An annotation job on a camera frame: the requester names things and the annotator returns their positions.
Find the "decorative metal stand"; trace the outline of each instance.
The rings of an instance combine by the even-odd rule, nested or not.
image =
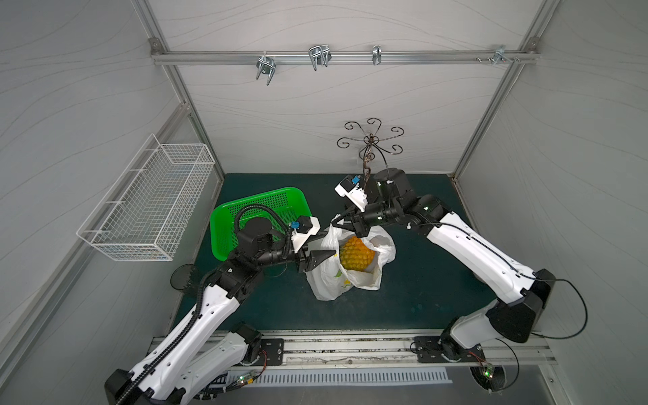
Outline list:
[[[378,142],[380,142],[381,139],[378,138],[376,134],[378,133],[380,127],[382,126],[382,121],[377,118],[370,118],[367,120],[367,123],[369,125],[374,125],[376,122],[378,123],[378,128],[373,133],[371,132],[367,133],[367,131],[365,131],[364,128],[362,128],[362,125],[358,124],[356,121],[347,122],[346,124],[344,124],[345,129],[352,130],[355,128],[354,126],[355,124],[358,126],[358,128],[360,128],[360,130],[364,134],[364,138],[356,139],[356,138],[342,137],[338,139],[337,142],[338,147],[342,149],[348,148],[351,145],[347,141],[342,141],[342,139],[348,139],[350,141],[365,143],[365,146],[362,149],[360,149],[360,151],[358,152],[358,157],[362,159],[362,171],[363,171],[365,183],[369,181],[369,176],[371,175],[371,168],[369,168],[367,164],[368,162],[374,160],[374,158],[376,157],[376,155],[373,153],[374,148],[376,148],[376,150],[378,150],[378,153],[380,153],[380,155],[382,156],[382,160],[385,162],[386,168],[389,168],[389,166],[387,165],[387,159],[385,158],[385,154],[383,152],[387,152],[390,155],[398,155],[403,151],[401,145],[396,145],[396,144],[391,145],[391,149],[393,150],[393,152],[390,152],[389,150],[383,149],[380,146],[378,146]],[[391,131],[397,133],[397,135],[394,135],[393,137],[384,138],[383,141],[386,141],[388,139],[398,138],[405,133],[405,131],[400,126],[391,127]]]

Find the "metal clip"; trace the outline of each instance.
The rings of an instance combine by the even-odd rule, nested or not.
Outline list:
[[[263,73],[264,75],[268,75],[266,86],[270,85],[270,80],[272,80],[272,76],[275,74],[275,69],[277,68],[275,61],[272,58],[263,55],[257,60],[257,67],[259,68],[257,71],[257,80],[261,73]]]
[[[382,62],[382,48],[380,47],[380,45],[375,45],[373,47],[372,55],[373,55],[373,64],[380,65],[380,63]]]
[[[318,70],[318,64],[324,65],[325,67],[329,66],[330,49],[328,45],[315,45],[308,50],[308,56],[315,70]]]
[[[502,63],[504,63],[504,62],[512,63],[513,62],[512,59],[507,58],[506,56],[504,56],[504,45],[497,48],[495,50],[495,53],[493,54],[493,56],[491,58],[488,58],[488,60],[491,61],[491,65],[493,65],[493,66],[495,66],[496,64],[498,64],[500,62],[502,62]]]

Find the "metal vent grate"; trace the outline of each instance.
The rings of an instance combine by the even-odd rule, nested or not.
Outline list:
[[[227,383],[246,371],[230,371]],[[251,387],[412,386],[451,384],[445,367],[266,370]]]

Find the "black cable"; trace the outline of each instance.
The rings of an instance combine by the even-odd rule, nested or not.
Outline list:
[[[583,303],[583,309],[585,309],[585,321],[583,322],[583,326],[578,330],[578,332],[576,332],[574,334],[571,334],[569,336],[553,337],[553,336],[545,336],[543,334],[531,332],[532,335],[539,336],[539,337],[545,338],[545,339],[565,340],[565,339],[575,338],[576,336],[580,335],[585,330],[585,327],[587,326],[587,322],[589,320],[589,314],[588,314],[588,311],[587,311],[587,304],[585,303],[585,298],[583,298],[583,296],[581,295],[581,292],[578,291],[578,288],[576,288],[576,286],[573,285],[573,283],[571,281],[566,280],[566,279],[539,279],[538,277],[529,277],[528,275],[526,275],[526,274],[524,274],[522,272],[519,272],[515,267],[513,267],[513,265],[511,263],[509,263],[508,260],[506,260],[499,253],[497,253],[496,251],[494,251],[493,249],[488,247],[485,243],[483,243],[479,239],[475,238],[470,233],[466,232],[464,229],[461,229],[460,227],[458,227],[456,225],[453,225],[453,224],[447,224],[445,222],[427,222],[427,223],[430,224],[430,225],[447,225],[447,226],[451,226],[453,228],[456,228],[456,229],[460,230],[461,232],[464,232],[466,235],[470,236],[471,240],[474,240],[475,242],[479,243],[484,248],[490,250],[494,255],[496,255],[497,257],[502,259],[502,261],[504,261],[519,276],[522,276],[522,277],[525,277],[525,278],[531,279],[531,280],[543,281],[545,283],[549,283],[550,281],[551,282],[564,281],[564,282],[568,283],[570,286],[572,286],[573,290],[576,291],[576,294],[578,295],[578,298],[580,298],[581,302]]]
[[[511,346],[509,346],[508,343],[506,343],[506,342],[503,341],[502,339],[498,339],[498,338],[496,338],[496,340],[499,340],[500,342],[504,343],[504,344],[505,344],[505,345],[506,345],[506,346],[507,346],[507,347],[508,347],[512,352],[513,352],[513,356],[515,356],[515,362],[516,362],[517,365],[518,365],[518,367],[517,367],[517,368],[518,368],[518,372],[515,374],[515,378],[513,379],[513,382],[511,382],[509,385],[504,386],[504,387],[502,387],[502,388],[500,388],[500,389],[493,390],[493,392],[500,392],[500,391],[503,391],[503,390],[505,390],[505,389],[507,389],[507,388],[510,388],[510,387],[511,387],[513,384],[515,384],[515,382],[518,380],[518,377],[520,376],[520,361],[518,360],[518,355],[515,354],[515,350],[513,350],[513,348],[512,348]]]
[[[191,318],[189,319],[189,322],[185,325],[185,327],[182,329],[182,331],[176,336],[175,339],[171,342],[169,346],[167,346],[166,349],[164,349],[150,364],[147,364],[144,366],[144,370],[142,373],[140,373],[139,376],[133,382],[128,384],[128,387],[124,390],[124,393],[119,397],[119,400],[117,400],[116,405],[122,405],[124,401],[128,398],[128,396],[133,392],[133,390],[141,383],[144,378],[146,378],[147,375],[149,375],[158,364],[164,360],[165,357],[168,356],[169,353],[173,349],[178,346],[180,341],[184,339],[184,337],[189,333],[191,328],[194,326],[198,318],[200,317],[200,310],[202,309],[202,299],[203,299],[203,293],[205,292],[205,283],[207,282],[207,279],[210,278],[214,273],[216,273],[219,270],[220,267],[215,268],[214,270],[211,270],[209,273],[205,274],[203,278],[200,280],[200,284],[198,285],[198,296],[196,297],[196,309],[194,312],[191,314]]]
[[[526,277],[526,278],[531,279],[531,280],[538,280],[538,281],[544,281],[544,282],[547,282],[547,281],[564,281],[564,282],[568,283],[570,286],[572,286],[573,290],[576,291],[576,294],[578,294],[578,298],[580,298],[581,302],[583,303],[583,309],[585,309],[585,321],[583,322],[583,326],[578,330],[578,332],[576,332],[574,334],[571,334],[569,336],[555,337],[555,336],[545,336],[543,334],[531,332],[532,335],[539,336],[539,337],[545,338],[545,339],[565,340],[565,339],[575,338],[576,336],[580,335],[585,330],[585,327],[587,326],[587,322],[588,322],[589,317],[590,317],[589,313],[587,311],[587,305],[585,304],[585,298],[583,298],[583,296],[581,295],[581,292],[578,291],[578,288],[576,288],[576,286],[573,285],[571,281],[566,280],[566,279],[553,279],[553,280],[543,280],[543,279],[538,279],[538,278],[534,279],[533,277],[529,277],[529,276],[524,275],[524,274],[520,274],[520,275],[522,277]]]
[[[382,156],[382,161],[385,162],[385,168],[387,169],[387,178],[388,178],[390,181],[393,181],[393,180],[391,179],[391,171],[389,170],[389,165],[387,164],[387,159],[385,159],[385,154],[382,153],[382,150],[381,150],[381,148],[380,148],[378,145],[376,145],[376,149],[378,149],[378,151],[380,152],[380,155]]]
[[[267,279],[276,279],[277,277],[279,277],[280,275],[285,273],[287,269],[288,269],[288,263],[286,263],[286,266],[284,267],[284,270],[281,273],[277,274],[277,275],[265,275],[265,270],[267,270],[267,269],[264,270],[263,274],[264,274],[264,277],[267,278]]]
[[[288,257],[288,252],[290,251],[290,228],[288,225],[286,225],[279,214],[277,214],[272,208],[268,207],[267,205],[263,204],[250,204],[246,207],[241,208],[239,212],[237,212],[236,216],[234,217],[234,231],[239,232],[241,230],[240,228],[240,221],[241,217],[243,216],[244,213],[251,209],[261,209],[263,211],[266,211],[272,218],[274,218],[275,221],[279,224],[279,227],[284,231],[284,235],[286,235],[286,240],[284,241],[284,246],[283,246],[283,252],[281,253],[281,258],[285,259]]]

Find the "aluminum rail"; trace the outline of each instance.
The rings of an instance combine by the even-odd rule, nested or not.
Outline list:
[[[306,51],[258,52],[162,52],[151,57],[156,65],[255,65],[260,56],[272,58],[277,65],[310,65]],[[490,64],[495,51],[382,51],[382,65]],[[371,51],[331,50],[332,65],[373,65]],[[538,53],[505,51],[504,56],[520,64],[534,64]],[[510,62],[499,62],[509,65]]]
[[[529,52],[537,51],[540,37],[542,36],[542,33],[544,33],[544,30],[547,28],[547,25],[549,24],[549,21],[551,20],[553,13],[556,11],[556,8],[558,7],[560,1],[561,0],[544,0],[535,17],[533,18],[529,30],[527,31],[524,38],[522,38],[522,42],[520,42],[520,49]],[[463,154],[459,159],[459,163],[457,163],[457,167],[454,169],[454,173],[451,176],[453,182],[458,182],[462,173],[464,173],[464,171],[468,167],[470,158],[477,149],[477,146],[481,142],[481,139],[486,134],[486,131],[488,131],[489,127],[491,126],[491,123],[493,122],[495,116],[497,116],[497,112],[502,107],[502,104],[504,103],[504,100],[509,94],[511,88],[513,88],[513,85],[518,80],[518,77],[520,76],[523,68],[523,64],[510,65],[508,70],[502,77],[500,85],[495,91],[495,94],[492,96],[491,103],[481,117],[477,128],[475,128],[475,131],[472,134],[472,137],[470,138],[466,149],[464,149]]]
[[[419,363],[410,351],[414,336],[438,336],[441,329],[403,330],[260,330],[265,338],[282,338],[283,363],[270,369],[323,369],[339,367],[462,367],[474,362]],[[214,332],[198,351],[202,354],[220,342],[224,331]],[[153,338],[151,353],[164,338]],[[502,342],[481,346],[488,361],[500,365],[557,364],[544,338],[531,336],[526,343],[508,341],[518,360]]]

